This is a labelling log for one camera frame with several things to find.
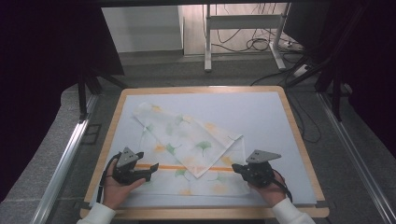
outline wooden frame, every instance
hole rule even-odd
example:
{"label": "wooden frame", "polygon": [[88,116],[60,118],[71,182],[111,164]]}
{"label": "wooden frame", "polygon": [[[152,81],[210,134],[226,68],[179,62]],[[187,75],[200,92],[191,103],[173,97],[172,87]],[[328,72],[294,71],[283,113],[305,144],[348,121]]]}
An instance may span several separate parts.
{"label": "wooden frame", "polygon": [[[282,88],[277,86],[261,86],[261,87],[177,87],[177,88],[147,88],[147,89],[127,89],[121,93],[119,102],[111,120],[105,142],[102,147],[101,155],[96,163],[96,167],[92,176],[91,183],[87,190],[84,202],[89,203],[92,199],[97,183],[99,182],[102,171],[106,166],[107,154],[110,150],[111,143],[120,120],[120,114],[127,95],[142,94],[175,94],[175,93],[226,93],[226,92],[262,92],[277,91],[287,118],[290,123],[295,141],[299,148],[305,169],[311,181],[317,201],[325,201],[323,192],[320,188],[317,176],[312,166],[311,160],[307,154],[303,139],[298,130],[291,108]],[[328,207],[317,207],[315,205],[297,206],[302,212],[307,213],[311,217],[327,217],[330,213]],[[85,217],[89,213],[89,209],[82,208],[80,215]],[[264,206],[251,207],[155,207],[155,208],[121,208],[117,210],[115,218],[119,219],[136,219],[136,220],[166,220],[166,219],[263,219],[274,217],[271,208]]]}

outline gray carpet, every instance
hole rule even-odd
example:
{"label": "gray carpet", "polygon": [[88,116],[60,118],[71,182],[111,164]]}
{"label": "gray carpet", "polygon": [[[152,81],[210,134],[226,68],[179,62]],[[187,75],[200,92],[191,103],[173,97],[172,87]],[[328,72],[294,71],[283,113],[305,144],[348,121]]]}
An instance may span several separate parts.
{"label": "gray carpet", "polygon": [[[204,72],[202,58],[147,58],[139,62],[122,58],[122,61],[126,76],[118,79],[138,88],[246,86],[260,77],[277,72],[275,62],[269,55],[217,57],[212,63],[211,73]],[[276,85],[283,77],[267,78],[258,85]],[[305,146],[331,209],[328,219],[315,218],[315,221],[317,223],[383,223],[318,101],[313,90],[315,80],[316,78],[312,77],[289,89],[290,101],[295,106],[293,113],[301,127],[301,133],[304,133]],[[84,136],[64,181],[64,187],[51,210],[48,223],[76,223],[79,219],[79,206],[91,181],[96,160],[121,92],[121,89],[113,84],[102,79],[100,81],[104,91],[99,97],[90,123],[92,130],[100,126],[100,132],[97,136],[88,133]],[[342,99],[341,116],[364,161],[395,207],[396,179],[392,174],[396,170],[396,160],[355,114],[347,98]],[[28,169],[22,174],[6,200],[0,204],[0,223],[28,223],[32,219],[41,195],[77,122],[77,89],[73,87],[64,93],[59,115]],[[113,221],[113,223],[131,222]],[[252,221],[236,220],[233,223],[252,223]],[[276,223],[276,221],[271,219],[266,220],[266,223]]]}

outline black cable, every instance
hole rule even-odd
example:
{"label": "black cable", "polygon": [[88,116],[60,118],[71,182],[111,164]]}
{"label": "black cable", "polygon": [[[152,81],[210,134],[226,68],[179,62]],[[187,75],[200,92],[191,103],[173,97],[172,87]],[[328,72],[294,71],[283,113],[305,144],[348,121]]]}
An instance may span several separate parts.
{"label": "black cable", "polygon": [[281,86],[280,83],[281,83],[282,81],[285,82],[284,86],[281,86],[281,87],[283,87],[283,89],[284,89],[284,91],[285,91],[285,94],[286,94],[286,97],[288,98],[288,101],[289,101],[289,103],[290,103],[290,106],[291,106],[292,108],[294,108],[295,114],[297,115],[297,117],[299,118],[299,120],[300,120],[300,122],[301,122],[302,127],[299,127],[299,128],[301,129],[301,136],[302,136],[302,138],[303,138],[305,141],[307,141],[307,142],[310,142],[310,143],[317,143],[317,142],[321,139],[321,136],[322,136],[321,131],[320,131],[318,125],[314,122],[314,120],[312,119],[312,117],[303,109],[303,107],[301,106],[300,102],[298,102],[298,100],[297,100],[297,102],[298,102],[300,108],[305,112],[305,114],[311,119],[311,121],[312,121],[312,122],[315,124],[315,126],[317,127],[318,134],[319,134],[319,137],[318,137],[318,139],[316,139],[316,140],[309,140],[309,139],[306,139],[306,138],[304,137],[304,136],[305,136],[305,123],[304,123],[303,117],[301,116],[301,114],[300,114],[300,112],[298,111],[298,109],[297,109],[297,107],[295,106],[295,104],[294,104],[294,103],[292,102],[292,100],[290,99],[290,97],[289,97],[289,88],[288,88],[288,85],[287,85],[287,83],[288,83],[288,78],[289,78],[291,75],[293,75],[294,72],[295,72],[301,65],[303,65],[307,60],[308,60],[308,57],[307,57],[307,56],[302,57],[291,69],[288,70],[288,73],[286,74],[286,77],[285,77],[284,79],[282,79],[277,85],[278,85],[278,86]]}
{"label": "black cable", "polygon": [[254,46],[256,43],[261,43],[261,42],[268,42],[268,41],[266,39],[262,39],[262,38],[249,39],[247,41],[247,47],[245,49],[229,49],[229,48],[226,48],[226,47],[224,47],[222,45],[218,45],[218,44],[212,44],[212,46],[227,49],[231,52],[244,52],[244,51],[248,51],[248,50],[265,51],[266,49],[268,49],[268,44],[264,49],[258,49],[256,46]]}
{"label": "black cable", "polygon": [[107,178],[106,175],[107,175],[108,168],[110,167],[111,162],[113,162],[115,159],[118,159],[118,158],[120,157],[120,155],[121,155],[121,153],[119,153],[119,154],[113,156],[113,157],[110,159],[110,161],[108,162],[108,164],[107,164],[107,166],[106,166],[106,169],[105,169],[105,170],[103,171],[103,173],[102,173],[102,177],[101,177],[100,182],[99,182],[98,193],[97,193],[97,195],[96,195],[96,202],[97,202],[97,203],[100,203],[100,202],[102,201],[102,191],[103,191],[103,187],[104,187],[104,185],[105,185],[105,180],[106,180],[106,178]]}
{"label": "black cable", "polygon": [[297,97],[296,97],[293,93],[292,93],[291,95],[292,95],[292,96],[294,97],[294,99],[297,101],[297,105],[305,112],[305,114],[306,114],[306,115],[308,116],[308,118],[314,123],[315,127],[316,127],[317,130],[318,130],[318,138],[317,138],[317,139],[315,139],[315,140],[309,140],[309,139],[305,138],[304,135],[303,135],[303,139],[304,139],[305,141],[309,142],[309,143],[317,143],[318,141],[320,141],[321,136],[322,136],[319,126],[318,126],[317,123],[314,121],[314,119],[312,119],[312,117],[308,114],[308,112],[306,112],[306,110],[301,106],[300,101],[297,99]]}
{"label": "black cable", "polygon": [[224,10],[225,10],[228,14],[230,14],[230,12],[227,10],[227,8],[225,8],[225,4],[224,4]]}
{"label": "black cable", "polygon": [[260,10],[260,3],[258,3],[258,4],[253,8],[253,10],[251,10],[250,15],[253,14],[253,12],[254,12],[254,10],[256,10],[256,8],[259,8],[259,10]]}
{"label": "black cable", "polygon": [[278,75],[282,75],[282,74],[288,73],[289,70],[286,70],[286,71],[283,71],[283,72],[280,72],[280,73],[274,73],[274,74],[271,74],[271,75],[268,75],[268,76],[265,76],[265,77],[261,77],[261,78],[255,80],[255,81],[253,81],[253,82],[250,84],[250,86],[254,86],[257,82],[259,82],[259,81],[261,81],[261,80],[264,80],[264,79],[266,79],[266,78],[268,78],[268,77],[274,77],[274,76],[278,76]]}
{"label": "black cable", "polygon": [[276,3],[274,4],[274,8],[273,8],[273,13],[272,14],[274,14],[274,12],[275,12],[275,7],[276,7]]}
{"label": "black cable", "polygon": [[[267,30],[267,29],[262,29],[262,30],[266,31],[269,35],[276,35],[276,34],[272,33],[271,31],[269,31],[269,30]],[[284,38],[282,38],[282,37],[280,37],[279,39],[284,40],[284,41],[288,41],[288,42],[290,42],[290,43],[292,43],[292,44],[299,44],[298,42],[289,41],[289,40],[284,39]]]}
{"label": "black cable", "polygon": [[[273,171],[275,171],[275,172],[280,176],[280,178],[282,178],[283,180],[285,180],[285,178],[282,176],[282,174],[281,174],[280,172],[278,172],[278,171],[275,170],[275,169],[273,169]],[[277,181],[275,178],[272,178],[271,180],[272,180],[272,182],[273,182],[274,184],[276,184],[278,187],[280,187],[280,188],[288,195],[290,201],[293,202],[293,197],[292,197],[292,195],[291,195],[290,190],[288,189],[288,185],[286,185],[286,182],[284,182],[284,184],[281,184],[281,183],[280,183],[279,181]]]}
{"label": "black cable", "polygon": [[221,41],[221,39],[220,39],[220,34],[219,34],[219,30],[218,30],[218,39],[219,39],[219,42],[220,42],[221,44],[227,43],[227,42],[230,41],[234,36],[236,36],[241,30],[242,30],[242,29],[239,29],[238,31],[236,31],[235,34],[233,34],[233,35],[232,35],[230,38],[228,38],[226,41]]}

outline orange stripe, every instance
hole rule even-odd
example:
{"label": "orange stripe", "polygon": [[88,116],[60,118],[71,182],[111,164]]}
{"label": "orange stripe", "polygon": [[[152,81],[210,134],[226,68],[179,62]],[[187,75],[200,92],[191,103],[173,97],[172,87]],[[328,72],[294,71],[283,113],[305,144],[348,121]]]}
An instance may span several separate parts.
{"label": "orange stripe", "polygon": [[[152,164],[137,164],[135,168],[145,168],[148,169]],[[160,165],[158,169],[163,170],[186,170],[186,167],[182,165]],[[231,171],[233,172],[233,168],[229,167],[210,167],[210,171]]]}

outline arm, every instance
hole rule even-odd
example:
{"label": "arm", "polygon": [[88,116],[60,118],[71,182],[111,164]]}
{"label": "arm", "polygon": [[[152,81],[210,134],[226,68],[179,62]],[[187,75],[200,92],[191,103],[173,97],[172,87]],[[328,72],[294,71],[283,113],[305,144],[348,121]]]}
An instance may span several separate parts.
{"label": "arm", "polygon": [[[285,179],[280,176],[278,172],[274,172],[275,179],[281,184],[285,184]],[[315,224],[314,220],[306,214],[300,212],[290,201],[286,198],[285,192],[277,185],[271,184],[268,187],[259,189],[249,184],[252,189],[257,190],[262,198],[272,207],[276,219],[280,224]]]}
{"label": "arm", "polygon": [[107,224],[116,215],[114,211],[120,204],[128,197],[129,193],[140,187],[146,182],[145,178],[136,180],[128,186],[119,184],[111,175],[113,174],[114,166],[117,160],[111,162],[108,167],[105,186],[103,204],[96,203],[93,205],[90,213],[79,220],[77,224]]}

